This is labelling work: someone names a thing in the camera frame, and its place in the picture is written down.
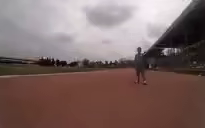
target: green field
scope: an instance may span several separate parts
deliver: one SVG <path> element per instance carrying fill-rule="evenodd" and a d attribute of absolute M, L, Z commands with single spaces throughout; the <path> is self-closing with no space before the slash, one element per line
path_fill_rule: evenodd
<path fill-rule="evenodd" d="M 2 75 L 29 75 L 50 74 L 67 72 L 88 72 L 104 70 L 104 68 L 66 68 L 66 67 L 41 67 L 37 65 L 0 65 L 0 76 Z"/>

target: cloud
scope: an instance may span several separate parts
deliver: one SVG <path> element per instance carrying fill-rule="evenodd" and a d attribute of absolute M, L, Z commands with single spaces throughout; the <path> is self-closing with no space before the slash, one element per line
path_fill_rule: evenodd
<path fill-rule="evenodd" d="M 147 34 L 150 38 L 159 38 L 167 29 L 163 24 L 147 24 Z"/>
<path fill-rule="evenodd" d="M 162 34 L 160 26 L 170 25 L 186 5 L 179 0 L 0 0 L 0 56 L 130 57 L 138 46 L 149 48 Z"/>
<path fill-rule="evenodd" d="M 119 5 L 97 5 L 85 9 L 87 20 L 98 27 L 114 27 L 129 20 L 133 7 Z"/>

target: shirt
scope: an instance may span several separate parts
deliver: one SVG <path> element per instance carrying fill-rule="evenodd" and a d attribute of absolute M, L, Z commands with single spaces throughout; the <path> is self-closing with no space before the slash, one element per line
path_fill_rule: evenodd
<path fill-rule="evenodd" d="M 144 68 L 144 59 L 142 54 L 135 55 L 135 66 L 136 68 Z"/>

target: running track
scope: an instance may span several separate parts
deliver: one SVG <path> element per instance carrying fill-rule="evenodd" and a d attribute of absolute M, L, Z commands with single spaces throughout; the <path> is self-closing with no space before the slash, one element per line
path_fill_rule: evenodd
<path fill-rule="evenodd" d="M 132 69 L 0 78 L 0 128 L 205 128 L 205 77 Z"/>

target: person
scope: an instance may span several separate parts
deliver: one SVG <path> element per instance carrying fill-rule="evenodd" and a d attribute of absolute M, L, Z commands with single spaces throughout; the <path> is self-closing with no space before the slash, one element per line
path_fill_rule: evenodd
<path fill-rule="evenodd" d="M 145 76 L 145 60 L 143 57 L 142 52 L 142 48 L 138 47 L 137 48 L 137 54 L 135 55 L 135 70 L 136 70 L 136 76 L 137 76 L 137 80 L 135 81 L 135 83 L 140 83 L 140 75 L 142 76 L 143 79 L 143 84 L 147 85 L 146 83 L 146 76 Z"/>

